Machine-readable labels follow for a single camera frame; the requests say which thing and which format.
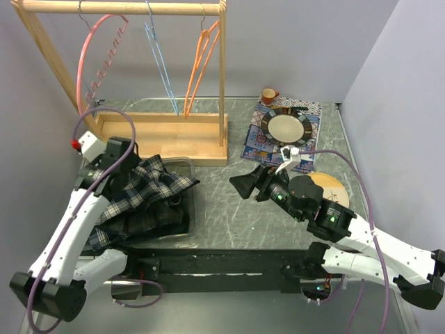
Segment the navy cream plaid skirt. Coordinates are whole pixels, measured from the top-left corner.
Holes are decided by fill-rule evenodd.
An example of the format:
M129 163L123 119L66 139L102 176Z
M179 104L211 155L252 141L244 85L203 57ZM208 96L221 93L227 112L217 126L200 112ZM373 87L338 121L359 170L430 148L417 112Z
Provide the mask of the navy cream plaid skirt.
M88 237L95 250L136 237L157 238L188 219L181 204L183 193L200 183L194 176L169 172L158 154L141 161L129 176Z

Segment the light blue wire hanger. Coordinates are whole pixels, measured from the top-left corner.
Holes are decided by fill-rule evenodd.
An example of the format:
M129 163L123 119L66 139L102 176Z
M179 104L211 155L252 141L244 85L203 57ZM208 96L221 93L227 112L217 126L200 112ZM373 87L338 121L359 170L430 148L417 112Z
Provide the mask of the light blue wire hanger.
M168 70L165 64L165 60L163 57L163 53L161 50L161 46L159 44L156 30L154 28L154 20L152 15L152 9L150 6L149 1L145 1L149 13L149 23L144 22L144 29L147 36L148 43L150 45L150 48L152 50L152 54L156 63L156 66L158 68L160 78L163 83L163 87L165 88L165 92L168 96L168 99L170 100L170 103L172 105L172 109L174 113L178 116L179 115L179 107L176 101L175 94L173 92L172 84L170 82L170 77L168 75Z

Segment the orange plastic hanger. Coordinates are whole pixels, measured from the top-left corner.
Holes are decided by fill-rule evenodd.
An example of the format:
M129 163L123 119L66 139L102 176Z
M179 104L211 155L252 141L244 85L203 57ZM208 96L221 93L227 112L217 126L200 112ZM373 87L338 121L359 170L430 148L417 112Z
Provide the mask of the orange plastic hanger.
M209 29L204 29L203 23L206 19L204 5L202 8L201 33L197 41L195 59L188 82L187 91L184 98L184 117L187 118L191 113L193 102L200 87L202 78L207 69L209 59L215 49L216 43L220 37L220 20L217 19Z

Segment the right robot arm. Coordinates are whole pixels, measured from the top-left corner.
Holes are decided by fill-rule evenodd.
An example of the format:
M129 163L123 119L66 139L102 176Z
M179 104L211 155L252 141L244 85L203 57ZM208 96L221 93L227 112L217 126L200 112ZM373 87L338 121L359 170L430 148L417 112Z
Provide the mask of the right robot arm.
M315 279L340 274L369 280L399 293L425 310L437 308L444 297L444 252L411 246L379 229L339 203L325 199L311 177L290 178L258 165L251 173L234 176L230 184L240 197L259 192L258 202L272 200L319 240L310 245L297 275Z

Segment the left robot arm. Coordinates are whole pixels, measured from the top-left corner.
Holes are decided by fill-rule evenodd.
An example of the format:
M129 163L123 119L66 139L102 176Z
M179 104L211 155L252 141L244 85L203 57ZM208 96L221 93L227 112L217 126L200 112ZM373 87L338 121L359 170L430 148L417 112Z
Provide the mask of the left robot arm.
M129 182L140 162L131 139L112 137L76 176L70 201L49 243L26 272L16 272L10 288L23 306L59 321L77 317L86 299L109 278L133 278L136 259L108 250L89 264L76 267L99 217Z

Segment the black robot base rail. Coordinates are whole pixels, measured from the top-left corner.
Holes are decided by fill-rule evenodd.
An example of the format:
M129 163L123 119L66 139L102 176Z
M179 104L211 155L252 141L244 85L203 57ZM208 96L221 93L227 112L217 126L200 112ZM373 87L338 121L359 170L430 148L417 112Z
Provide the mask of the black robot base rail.
M142 279L145 296L192 292L298 294L304 280L331 278L319 250L126 248L123 278Z

